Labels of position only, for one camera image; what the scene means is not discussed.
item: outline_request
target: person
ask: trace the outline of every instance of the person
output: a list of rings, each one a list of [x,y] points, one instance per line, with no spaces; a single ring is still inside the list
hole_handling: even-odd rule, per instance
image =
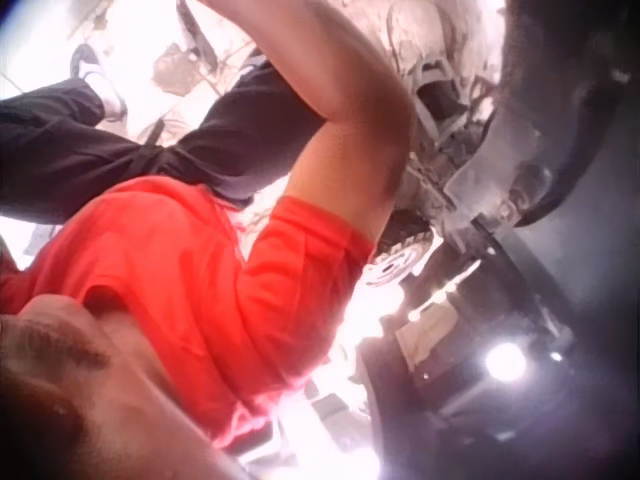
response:
[[[204,3],[297,96],[265,65],[143,161],[89,126],[89,78],[2,106],[3,207],[71,217],[29,269],[1,264],[0,406],[47,478],[223,475],[212,446],[324,360],[393,208],[413,111],[379,52],[323,1]],[[245,262],[228,214],[294,154]]]

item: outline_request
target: sleeve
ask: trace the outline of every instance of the sleeve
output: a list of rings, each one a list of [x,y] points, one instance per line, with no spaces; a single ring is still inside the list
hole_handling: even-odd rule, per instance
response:
[[[221,373],[250,411],[269,412],[326,358],[373,250],[340,218],[292,197],[279,201],[237,275],[238,325],[225,326],[236,361],[223,361]]]

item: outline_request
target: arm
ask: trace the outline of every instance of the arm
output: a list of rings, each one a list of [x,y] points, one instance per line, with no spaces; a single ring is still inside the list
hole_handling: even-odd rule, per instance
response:
[[[325,126],[286,195],[377,240],[404,170],[412,106],[384,58],[320,0],[202,0],[243,28]]]

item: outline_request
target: elbow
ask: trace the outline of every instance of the elbow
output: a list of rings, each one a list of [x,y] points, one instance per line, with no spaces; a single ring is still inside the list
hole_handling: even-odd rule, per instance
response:
[[[357,109],[359,123],[381,147],[393,147],[408,155],[416,112],[411,97],[399,81],[364,95]]]

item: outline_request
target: floor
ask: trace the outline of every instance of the floor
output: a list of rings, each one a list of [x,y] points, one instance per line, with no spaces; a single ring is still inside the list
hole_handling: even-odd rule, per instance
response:
[[[480,73],[496,80],[504,22],[504,0],[328,0],[341,9],[383,51],[401,73],[421,56],[448,54],[462,76]],[[0,29],[0,100],[68,77],[69,59],[82,42],[106,58],[110,78],[127,101],[127,124],[99,128],[144,142],[155,121],[175,120],[161,141],[175,142],[196,128],[208,108],[237,78],[253,49],[250,39],[196,0],[188,0],[220,66],[186,95],[167,89],[184,83],[185,68],[174,68],[162,84],[154,76],[159,57],[186,49],[173,0],[22,0]],[[274,187],[275,196],[282,182]],[[274,194],[265,196],[273,201]],[[0,235],[21,267],[52,229],[0,217]]]

